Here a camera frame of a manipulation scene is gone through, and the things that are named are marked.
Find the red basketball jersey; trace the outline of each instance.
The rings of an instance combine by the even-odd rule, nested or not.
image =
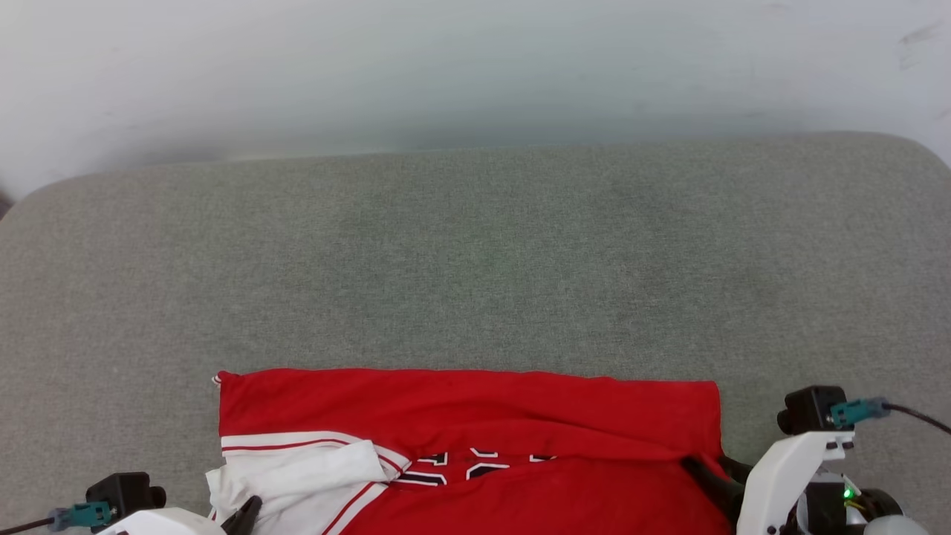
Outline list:
[[[729,533],[679,465],[722,454],[714,383],[373,369],[219,378],[225,454],[376,446],[396,479],[357,488],[324,533]]]

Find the gray upholstered table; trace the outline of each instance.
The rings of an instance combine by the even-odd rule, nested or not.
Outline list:
[[[951,420],[950,326],[951,171],[897,138],[84,177],[0,223],[0,518],[137,469],[204,510],[221,368],[713,379],[751,462],[813,383]],[[853,478],[945,528],[949,437],[895,416],[858,438]]]

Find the cable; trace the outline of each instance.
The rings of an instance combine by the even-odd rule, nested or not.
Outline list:
[[[29,524],[18,525],[17,527],[11,527],[9,529],[0,529],[0,535],[13,535],[13,533],[19,533],[21,531],[26,531],[28,529],[33,529],[41,525],[50,525],[55,522],[56,519],[53,517],[45,518],[43,520],[38,520],[36,522],[31,522]]]
[[[941,422],[939,422],[938,420],[935,420],[934,418],[928,416],[927,414],[921,414],[919,411],[915,410],[914,408],[908,408],[907,406],[901,406],[901,405],[892,405],[890,403],[883,403],[882,408],[887,410],[896,410],[898,412],[903,412],[907,414],[908,416],[913,416],[915,418],[918,418],[922,422],[927,422],[928,424],[931,424],[932,426],[935,426],[938,429],[944,431],[945,433],[951,435],[951,427],[946,426],[945,424],[942,424]]]

